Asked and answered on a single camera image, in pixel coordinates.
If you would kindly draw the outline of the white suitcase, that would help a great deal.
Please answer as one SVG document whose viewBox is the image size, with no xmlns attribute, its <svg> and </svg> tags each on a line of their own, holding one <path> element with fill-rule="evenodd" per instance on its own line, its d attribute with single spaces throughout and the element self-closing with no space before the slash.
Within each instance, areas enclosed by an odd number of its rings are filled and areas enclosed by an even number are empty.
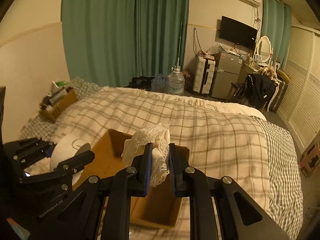
<svg viewBox="0 0 320 240">
<path fill-rule="evenodd" d="M 194 75 L 193 91 L 209 94 L 215 70 L 215 60 L 198 56 Z"/>
</svg>

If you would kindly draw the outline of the white louvered wardrobe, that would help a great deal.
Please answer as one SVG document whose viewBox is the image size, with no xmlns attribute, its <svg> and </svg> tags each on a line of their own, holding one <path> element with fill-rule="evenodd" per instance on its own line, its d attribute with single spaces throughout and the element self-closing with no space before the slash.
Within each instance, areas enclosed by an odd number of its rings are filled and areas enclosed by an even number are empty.
<svg viewBox="0 0 320 240">
<path fill-rule="evenodd" d="M 292 27 L 284 73 L 290 81 L 278 114 L 303 152 L 319 133 L 319 31 Z"/>
</svg>

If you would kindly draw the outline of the small cardboard box with items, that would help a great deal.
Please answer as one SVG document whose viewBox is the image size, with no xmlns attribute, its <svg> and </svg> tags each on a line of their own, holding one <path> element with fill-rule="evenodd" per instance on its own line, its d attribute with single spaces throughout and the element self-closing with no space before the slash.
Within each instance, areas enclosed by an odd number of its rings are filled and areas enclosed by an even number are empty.
<svg viewBox="0 0 320 240">
<path fill-rule="evenodd" d="M 52 81 L 50 92 L 40 103 L 40 114 L 54 123 L 64 110 L 77 101 L 76 92 L 69 82 Z"/>
</svg>

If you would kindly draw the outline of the black wall television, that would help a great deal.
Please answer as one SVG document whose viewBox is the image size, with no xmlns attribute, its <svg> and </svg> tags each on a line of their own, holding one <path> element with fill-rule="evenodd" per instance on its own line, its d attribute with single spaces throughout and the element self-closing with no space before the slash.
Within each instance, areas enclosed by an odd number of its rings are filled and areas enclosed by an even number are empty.
<svg viewBox="0 0 320 240">
<path fill-rule="evenodd" d="M 226 16 L 221 17 L 219 38 L 243 46 L 255 48 L 257 29 Z"/>
</svg>

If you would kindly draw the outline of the green curtain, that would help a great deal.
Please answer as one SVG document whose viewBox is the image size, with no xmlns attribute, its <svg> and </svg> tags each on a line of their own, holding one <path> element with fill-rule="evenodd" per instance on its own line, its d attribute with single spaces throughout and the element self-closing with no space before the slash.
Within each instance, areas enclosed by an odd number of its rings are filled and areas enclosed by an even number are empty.
<svg viewBox="0 0 320 240">
<path fill-rule="evenodd" d="M 70 77 L 125 87 L 184 63 L 189 0 L 62 0 Z"/>
<path fill-rule="evenodd" d="M 272 61 L 279 59 L 280 68 L 285 66 L 289 49 L 292 10 L 281 0 L 263 0 L 263 24 L 261 35 L 267 36 L 273 47 Z"/>
</svg>

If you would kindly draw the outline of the checkered green bed sheet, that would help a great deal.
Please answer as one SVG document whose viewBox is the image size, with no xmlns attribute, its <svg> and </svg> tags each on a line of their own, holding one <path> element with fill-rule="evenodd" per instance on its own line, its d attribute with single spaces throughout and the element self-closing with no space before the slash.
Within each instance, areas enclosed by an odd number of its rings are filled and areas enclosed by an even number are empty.
<svg viewBox="0 0 320 240">
<path fill-rule="evenodd" d="M 71 82 L 80 100 L 81 93 L 101 88 L 81 78 Z M 297 155 L 291 134 L 268 121 L 261 125 L 268 155 L 270 180 L 270 207 L 265 211 L 290 239 L 296 239 L 303 223 L 303 193 Z"/>
</svg>

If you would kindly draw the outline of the green curtain left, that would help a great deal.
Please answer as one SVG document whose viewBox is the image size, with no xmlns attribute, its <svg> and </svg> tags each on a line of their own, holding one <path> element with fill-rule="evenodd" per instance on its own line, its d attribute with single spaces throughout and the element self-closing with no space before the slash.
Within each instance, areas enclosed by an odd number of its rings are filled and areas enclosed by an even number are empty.
<svg viewBox="0 0 320 240">
<path fill-rule="evenodd" d="M 62 0 L 70 77 L 125 87 L 184 63 L 189 0 Z"/>
</svg>

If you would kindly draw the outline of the silver mini fridge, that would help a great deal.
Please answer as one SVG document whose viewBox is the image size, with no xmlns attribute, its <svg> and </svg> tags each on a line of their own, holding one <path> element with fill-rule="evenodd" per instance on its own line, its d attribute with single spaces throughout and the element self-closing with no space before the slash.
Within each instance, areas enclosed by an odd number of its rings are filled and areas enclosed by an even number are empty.
<svg viewBox="0 0 320 240">
<path fill-rule="evenodd" d="M 216 55 L 216 64 L 213 76 L 213 83 L 210 89 L 212 98 L 226 100 L 231 83 L 238 80 L 242 59 L 240 56 L 226 52 L 219 52 Z"/>
</svg>

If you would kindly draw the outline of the green curtain right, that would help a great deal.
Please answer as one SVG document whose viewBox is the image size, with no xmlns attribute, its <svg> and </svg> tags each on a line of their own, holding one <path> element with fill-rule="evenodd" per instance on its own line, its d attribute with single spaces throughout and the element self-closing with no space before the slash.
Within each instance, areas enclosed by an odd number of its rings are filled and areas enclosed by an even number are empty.
<svg viewBox="0 0 320 240">
<path fill-rule="evenodd" d="M 279 59 L 280 68 L 285 66 L 289 49 L 292 10 L 281 0 L 263 0 L 263 24 L 261 35 L 267 36 L 273 47 L 272 61 Z"/>
</svg>

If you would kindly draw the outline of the large water jug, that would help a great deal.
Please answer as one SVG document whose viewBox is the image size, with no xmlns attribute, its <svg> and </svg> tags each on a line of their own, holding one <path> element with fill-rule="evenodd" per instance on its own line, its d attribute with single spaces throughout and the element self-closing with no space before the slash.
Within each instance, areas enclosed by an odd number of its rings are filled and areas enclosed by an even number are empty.
<svg viewBox="0 0 320 240">
<path fill-rule="evenodd" d="M 185 78 L 180 66 L 174 66 L 167 77 L 167 92 L 169 94 L 181 95 L 184 92 Z"/>
</svg>

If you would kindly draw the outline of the chair with black jacket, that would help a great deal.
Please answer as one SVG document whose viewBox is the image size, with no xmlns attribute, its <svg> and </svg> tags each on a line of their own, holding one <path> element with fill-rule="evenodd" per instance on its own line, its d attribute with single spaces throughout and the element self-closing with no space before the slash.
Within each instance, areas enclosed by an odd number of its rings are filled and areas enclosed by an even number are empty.
<svg viewBox="0 0 320 240">
<path fill-rule="evenodd" d="M 228 102 L 247 103 L 250 107 L 262 111 L 269 103 L 278 87 L 276 73 L 248 74 L 241 83 L 232 83 L 231 97 Z"/>
</svg>

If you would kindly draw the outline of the plaid beige blanket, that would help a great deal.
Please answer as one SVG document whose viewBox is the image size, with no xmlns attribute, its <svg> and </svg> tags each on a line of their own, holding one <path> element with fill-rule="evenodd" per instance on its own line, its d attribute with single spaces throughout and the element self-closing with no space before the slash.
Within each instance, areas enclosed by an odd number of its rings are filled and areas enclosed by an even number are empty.
<svg viewBox="0 0 320 240">
<path fill-rule="evenodd" d="M 189 148 L 190 164 L 214 178 L 232 177 L 265 211 L 270 207 L 267 142 L 263 114 L 236 103 L 131 88 L 104 87 L 81 93 L 55 123 L 31 118 L 22 139 L 58 142 L 72 133 L 95 145 L 109 129 L 133 134 L 159 123 L 170 125 L 171 141 Z"/>
</svg>

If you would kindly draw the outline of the white oval mirror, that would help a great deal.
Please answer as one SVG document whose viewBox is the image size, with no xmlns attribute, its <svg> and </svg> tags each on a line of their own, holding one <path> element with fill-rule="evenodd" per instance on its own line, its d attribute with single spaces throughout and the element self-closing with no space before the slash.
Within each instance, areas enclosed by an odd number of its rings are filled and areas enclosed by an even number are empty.
<svg viewBox="0 0 320 240">
<path fill-rule="evenodd" d="M 259 63 L 268 63 L 272 54 L 272 45 L 270 39 L 265 35 L 256 43 L 253 58 Z"/>
</svg>

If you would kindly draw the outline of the white round jar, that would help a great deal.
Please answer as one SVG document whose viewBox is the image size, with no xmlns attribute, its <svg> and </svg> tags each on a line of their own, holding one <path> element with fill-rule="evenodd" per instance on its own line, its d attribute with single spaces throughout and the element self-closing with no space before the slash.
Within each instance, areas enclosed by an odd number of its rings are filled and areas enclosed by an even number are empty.
<svg viewBox="0 0 320 240">
<path fill-rule="evenodd" d="M 87 151 L 91 150 L 91 145 L 90 143 L 84 141 L 80 137 L 74 135 L 74 134 L 67 134 L 65 135 L 54 147 L 52 155 L 50 157 L 50 162 L 49 162 L 49 168 L 50 172 L 53 172 L 55 168 L 58 167 L 59 163 L 71 159 L 74 156 L 80 155 L 82 153 L 85 153 Z M 87 164 L 91 163 L 95 156 L 93 152 L 90 152 L 91 155 L 88 155 L 89 157 L 87 158 L 90 160 L 90 162 L 85 160 L 84 166 Z M 73 171 L 73 176 L 72 176 L 72 187 L 77 183 L 77 181 L 80 179 L 84 167 L 77 167 L 77 168 L 71 168 L 71 170 L 77 170 L 76 172 Z"/>
</svg>

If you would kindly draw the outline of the white lace cloth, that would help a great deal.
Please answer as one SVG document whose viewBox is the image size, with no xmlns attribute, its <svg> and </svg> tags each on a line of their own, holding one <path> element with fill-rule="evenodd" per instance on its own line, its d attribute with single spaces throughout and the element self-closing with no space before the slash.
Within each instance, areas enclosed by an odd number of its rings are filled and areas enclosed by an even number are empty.
<svg viewBox="0 0 320 240">
<path fill-rule="evenodd" d="M 157 187 L 165 181 L 169 174 L 168 157 L 170 141 L 170 123 L 161 122 L 152 127 L 143 128 L 124 142 L 121 155 L 123 164 L 130 166 L 134 157 L 142 155 L 150 148 L 151 177 L 150 185 Z"/>
</svg>

